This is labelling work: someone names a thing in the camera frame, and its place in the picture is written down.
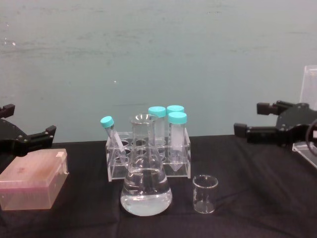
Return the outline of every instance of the black table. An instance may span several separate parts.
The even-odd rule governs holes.
[[[192,180],[169,178],[173,202],[136,217],[120,206],[122,180],[108,182],[105,142],[55,144],[68,176],[53,208],[0,211],[0,238],[315,238],[317,170],[290,148],[234,136],[191,137],[192,175],[219,180],[218,209],[198,214]]]

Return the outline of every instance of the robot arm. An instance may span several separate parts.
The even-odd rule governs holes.
[[[15,105],[0,108],[0,155],[25,156],[28,152],[52,146],[56,127],[50,126],[44,132],[27,135],[17,126],[2,119],[14,114]]]
[[[272,105],[258,103],[257,111],[260,115],[277,115],[276,125],[253,127],[235,123],[234,134],[236,136],[244,137],[251,143],[277,145],[306,141],[310,150],[309,142],[317,142],[317,135],[313,130],[317,123],[317,111],[310,109],[308,104],[292,104],[283,101],[277,101]]]

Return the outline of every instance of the box lid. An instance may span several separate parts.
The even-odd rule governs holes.
[[[68,173],[66,156],[65,149],[46,149],[16,157],[0,174],[0,189],[47,187],[57,173]]]

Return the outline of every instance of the erlenmeyer flask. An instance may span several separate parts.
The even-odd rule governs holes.
[[[131,120],[133,145],[120,200],[125,210],[137,216],[158,214],[172,202],[172,192],[155,145],[156,119],[154,115],[139,114]]]

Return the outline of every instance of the black cable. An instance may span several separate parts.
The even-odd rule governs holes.
[[[317,119],[315,119],[315,120],[313,121],[313,123],[308,127],[308,129],[307,129],[307,131],[306,131],[306,135],[305,135],[305,141],[306,141],[306,144],[307,144],[307,147],[308,147],[309,151],[310,151],[313,155],[315,155],[315,156],[317,157],[317,153],[315,153],[315,152],[313,151],[313,149],[312,149],[312,147],[311,147],[311,144],[310,144],[310,142],[309,142],[309,135],[310,135],[310,133],[311,133],[313,127],[316,125],[316,123],[317,123]]]

